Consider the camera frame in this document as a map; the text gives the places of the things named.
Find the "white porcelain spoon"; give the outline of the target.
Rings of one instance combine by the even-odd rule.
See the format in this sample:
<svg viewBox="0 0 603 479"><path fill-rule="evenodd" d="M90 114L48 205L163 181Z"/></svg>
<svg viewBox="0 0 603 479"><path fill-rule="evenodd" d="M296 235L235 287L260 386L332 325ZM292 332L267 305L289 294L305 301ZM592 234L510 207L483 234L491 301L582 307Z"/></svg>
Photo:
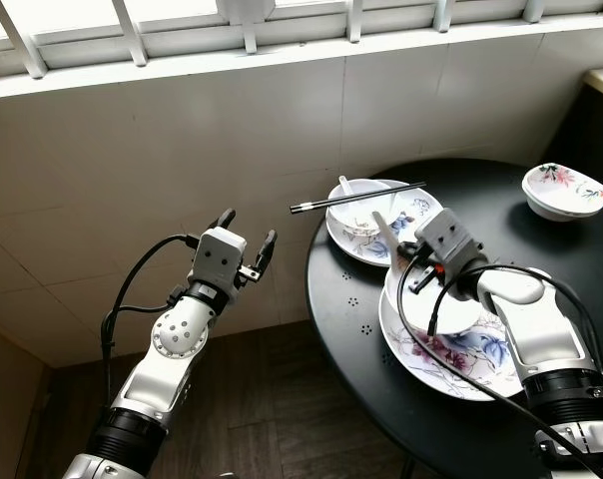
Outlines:
<svg viewBox="0 0 603 479"><path fill-rule="evenodd" d="M404 237L402 232L407 229L411 220L406 217L405 212L387 212L387 214L373 212L371 215L379 228L385 250L389 254L389 269L391 272L402 272L411 257L410 252L403 251L406 244L411 242L411 238Z"/></svg>
<svg viewBox="0 0 603 479"><path fill-rule="evenodd" d="M338 181L339 181L339 186L342 188L342 192L344 195L346 195L346 196L353 195L353 188L351 186L351 183L348 181L348 179L345 175L339 175ZM354 210L353 204L342 205L341 208L347 215L347 223L353 229L360 229L360 230L370 230L371 229L371 223L369 222L369 220L363 218L361 212L357 212L356 210Z"/></svg>

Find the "small white floral plate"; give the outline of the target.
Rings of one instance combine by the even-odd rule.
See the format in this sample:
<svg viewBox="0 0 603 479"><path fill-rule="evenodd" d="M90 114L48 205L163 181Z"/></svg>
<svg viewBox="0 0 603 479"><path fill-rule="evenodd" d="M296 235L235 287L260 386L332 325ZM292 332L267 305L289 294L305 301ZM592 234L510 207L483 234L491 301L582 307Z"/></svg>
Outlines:
<svg viewBox="0 0 603 479"><path fill-rule="evenodd" d="M411 220L402 235L415 241L414 233L421 221L441 210L441 205L423 189L406 189L406 191L392 193L392 195L394 198L391 211L405 212L406 217ZM379 236L357 236L352 233L340 233L328 222L327 215L325 215L325 227L339 249L347 252L352 258L377 265L377 267L389 266L389 254L385 250L385 243L380 234Z"/></svg>

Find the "white porcelain bowl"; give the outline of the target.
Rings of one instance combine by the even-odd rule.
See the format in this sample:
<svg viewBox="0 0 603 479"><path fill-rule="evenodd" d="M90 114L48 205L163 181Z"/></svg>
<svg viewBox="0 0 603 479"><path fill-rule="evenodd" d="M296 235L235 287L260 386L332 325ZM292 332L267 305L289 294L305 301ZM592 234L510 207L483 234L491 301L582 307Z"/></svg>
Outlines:
<svg viewBox="0 0 603 479"><path fill-rule="evenodd" d="M402 265L403 261L389 269L384 278L385 296L391 301L394 310L398 310L400 305L396 301L396 296L398 283L402 276ZM409 278L403 284L406 291L403 292L402 305L407 307L405 312L407 323L419 331L425 331L428 327L434 303L438 300L442 289L442 283L438 279L430 279L426 282L425 287L420 289L420 292L412 293L410 288L424 276L424 267L413 267L409 270ZM435 332L437 334L453 334L466 331L479 319L483 319L485 314L487 314L487 310L478 301L458 300L449 293L445 293L438 311Z"/></svg>
<svg viewBox="0 0 603 479"><path fill-rule="evenodd" d="M338 183L330 189L329 198L345 197L348 195L362 195L362 193L375 192L379 189L388 189L388 183L370 179L347 179L345 183ZM374 211L378 211L385 218L386 223L391 223L394 215L391 211L393 195L383 195L368 200L352 202L334 207L328 207L325 214L328 222L340 233L352 233L357 236L379 236L380 229L373 219Z"/></svg>

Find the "round black table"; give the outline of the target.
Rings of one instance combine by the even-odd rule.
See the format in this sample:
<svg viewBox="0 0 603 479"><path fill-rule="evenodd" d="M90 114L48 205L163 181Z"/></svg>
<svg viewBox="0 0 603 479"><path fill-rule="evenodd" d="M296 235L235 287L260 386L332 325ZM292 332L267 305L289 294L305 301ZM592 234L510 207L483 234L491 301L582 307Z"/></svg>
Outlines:
<svg viewBox="0 0 603 479"><path fill-rule="evenodd" d="M417 161L386 179L422 182L456 210L490 258L549 272L592 314L603 354L603 210L581 221L540 218L521 191L524 166L476 159ZM544 479L534 429L507 407L453 398L425 386L391 354L380 331L384 270L351 258L316 229L305 291L311 319L348 391L417 464L453 479Z"/></svg>

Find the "large white floral plate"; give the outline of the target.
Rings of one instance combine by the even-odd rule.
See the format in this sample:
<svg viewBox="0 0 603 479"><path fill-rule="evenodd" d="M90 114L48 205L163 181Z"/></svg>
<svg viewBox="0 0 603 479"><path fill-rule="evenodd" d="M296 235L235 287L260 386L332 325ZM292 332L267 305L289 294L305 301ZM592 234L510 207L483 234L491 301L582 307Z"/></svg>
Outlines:
<svg viewBox="0 0 603 479"><path fill-rule="evenodd" d="M378 318L388 350L403 368L425 386L460 400L490 400L490 396L471 386L465 379L439 366L423 348L416 345L416 338L424 341L430 350L466 377L493 389L499 395L510 397L522 393L506 328L496 314L487 311L483 319L479 319L466 331L429 336L426 331L419 331L412 325L401 322L398 310L393 309L391 301L385 296L384 287Z"/></svg>

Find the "white bowl pink flowers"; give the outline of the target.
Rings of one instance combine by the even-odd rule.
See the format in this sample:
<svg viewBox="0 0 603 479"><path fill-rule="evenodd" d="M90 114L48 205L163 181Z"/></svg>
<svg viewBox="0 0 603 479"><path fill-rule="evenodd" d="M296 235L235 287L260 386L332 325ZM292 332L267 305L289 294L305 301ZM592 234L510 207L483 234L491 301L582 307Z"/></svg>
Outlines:
<svg viewBox="0 0 603 479"><path fill-rule="evenodd" d="M603 209L603 184L569 166L547 163L529 170L520 186L526 204L540 218L574 221Z"/></svg>

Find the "white barred window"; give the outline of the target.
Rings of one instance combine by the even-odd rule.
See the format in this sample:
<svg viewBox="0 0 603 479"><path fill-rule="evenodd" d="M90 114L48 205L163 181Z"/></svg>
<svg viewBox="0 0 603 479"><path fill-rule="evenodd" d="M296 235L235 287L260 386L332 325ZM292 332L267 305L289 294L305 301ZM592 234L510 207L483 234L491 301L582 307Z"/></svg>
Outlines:
<svg viewBox="0 0 603 479"><path fill-rule="evenodd" d="M0 0L0 99L603 29L603 0Z"/></svg>

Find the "dark cabinet beige top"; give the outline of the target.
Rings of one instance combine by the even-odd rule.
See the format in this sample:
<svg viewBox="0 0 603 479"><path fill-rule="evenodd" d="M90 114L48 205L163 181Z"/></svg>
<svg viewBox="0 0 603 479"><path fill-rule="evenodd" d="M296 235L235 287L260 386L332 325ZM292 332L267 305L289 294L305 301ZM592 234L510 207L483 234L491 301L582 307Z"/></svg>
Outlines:
<svg viewBox="0 0 603 479"><path fill-rule="evenodd" d="M603 184L603 69L589 70L542 157Z"/></svg>

